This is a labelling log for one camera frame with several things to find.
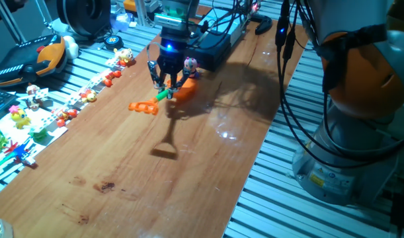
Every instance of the yellow toy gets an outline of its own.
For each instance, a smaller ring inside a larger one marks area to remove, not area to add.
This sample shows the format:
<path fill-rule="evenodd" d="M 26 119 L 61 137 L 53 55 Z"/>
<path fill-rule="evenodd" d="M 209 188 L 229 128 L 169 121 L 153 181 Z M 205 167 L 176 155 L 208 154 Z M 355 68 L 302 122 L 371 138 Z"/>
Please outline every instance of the yellow toy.
<path fill-rule="evenodd" d="M 118 51 L 117 49 L 114 49 L 115 52 L 115 57 L 120 60 L 120 64 L 122 66 L 126 66 L 129 63 L 132 62 L 134 56 L 133 56 L 133 51 L 131 49 L 123 49 L 121 51 Z"/>
<path fill-rule="evenodd" d="M 17 123 L 16 127 L 22 129 L 24 126 L 30 125 L 31 119 L 25 114 L 25 111 L 19 106 L 12 106 L 9 109 L 11 119 Z"/>

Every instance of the wooden tabletop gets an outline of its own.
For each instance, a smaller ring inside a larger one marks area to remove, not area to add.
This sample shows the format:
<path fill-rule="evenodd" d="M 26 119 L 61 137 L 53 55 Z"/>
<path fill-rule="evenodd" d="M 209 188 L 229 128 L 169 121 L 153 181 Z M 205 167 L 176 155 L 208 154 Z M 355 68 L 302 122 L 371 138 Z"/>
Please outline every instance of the wooden tabletop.
<path fill-rule="evenodd" d="M 161 101 L 157 116 L 128 110 L 157 93 L 142 52 L 0 193 L 15 238 L 221 237 L 279 105 L 273 24 L 255 36 L 250 23 L 195 97 Z M 306 44 L 302 27 L 296 36 Z"/>

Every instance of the orange and black toy car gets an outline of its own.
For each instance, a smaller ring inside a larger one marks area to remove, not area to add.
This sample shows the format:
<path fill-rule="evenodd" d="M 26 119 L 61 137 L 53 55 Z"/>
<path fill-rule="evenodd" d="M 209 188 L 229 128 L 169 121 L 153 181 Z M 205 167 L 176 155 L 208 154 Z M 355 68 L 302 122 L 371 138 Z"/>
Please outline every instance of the orange and black toy car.
<path fill-rule="evenodd" d="M 12 48 L 0 63 L 0 87 L 33 83 L 37 78 L 59 73 L 66 64 L 65 42 L 49 35 Z"/>

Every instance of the pink toy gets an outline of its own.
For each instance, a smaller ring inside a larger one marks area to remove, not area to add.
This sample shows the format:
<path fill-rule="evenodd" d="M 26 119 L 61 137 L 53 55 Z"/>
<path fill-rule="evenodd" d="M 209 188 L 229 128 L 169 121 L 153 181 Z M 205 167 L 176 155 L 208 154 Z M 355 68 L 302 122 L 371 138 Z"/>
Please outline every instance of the pink toy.
<path fill-rule="evenodd" d="M 184 67 L 191 72 L 190 78 L 199 78 L 199 72 L 197 72 L 199 64 L 196 59 L 187 57 L 186 60 L 184 60 Z"/>

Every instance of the white toy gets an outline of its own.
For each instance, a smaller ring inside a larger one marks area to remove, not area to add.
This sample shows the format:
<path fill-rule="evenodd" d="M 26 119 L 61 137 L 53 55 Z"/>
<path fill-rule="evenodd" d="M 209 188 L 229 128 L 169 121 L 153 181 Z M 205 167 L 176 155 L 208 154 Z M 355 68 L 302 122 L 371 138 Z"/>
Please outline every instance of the white toy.
<path fill-rule="evenodd" d="M 67 52 L 67 58 L 69 60 L 74 60 L 78 57 L 78 45 L 75 43 L 74 38 L 71 36 L 64 36 L 63 39 L 65 40 L 65 50 Z"/>

